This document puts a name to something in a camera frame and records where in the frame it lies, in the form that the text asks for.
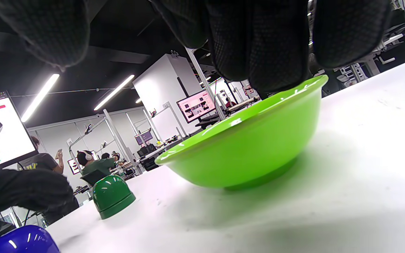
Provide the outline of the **person's right hand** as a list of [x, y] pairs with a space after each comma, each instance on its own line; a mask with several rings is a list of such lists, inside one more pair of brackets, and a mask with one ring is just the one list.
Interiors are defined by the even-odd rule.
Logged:
[[[381, 42], [389, 0], [318, 0], [310, 32], [307, 0], [152, 0], [186, 48], [206, 42], [216, 71], [249, 80], [259, 92], [280, 92], [308, 74], [309, 40], [324, 68], [353, 63]], [[86, 0], [0, 0], [0, 17], [27, 51], [64, 70], [84, 59], [90, 41]]]

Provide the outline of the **person's left hand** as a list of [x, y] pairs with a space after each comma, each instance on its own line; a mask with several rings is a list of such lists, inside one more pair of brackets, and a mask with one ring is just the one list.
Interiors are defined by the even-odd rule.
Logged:
[[12, 206], [44, 212], [62, 208], [72, 199], [72, 187], [58, 173], [0, 168], [0, 212]]

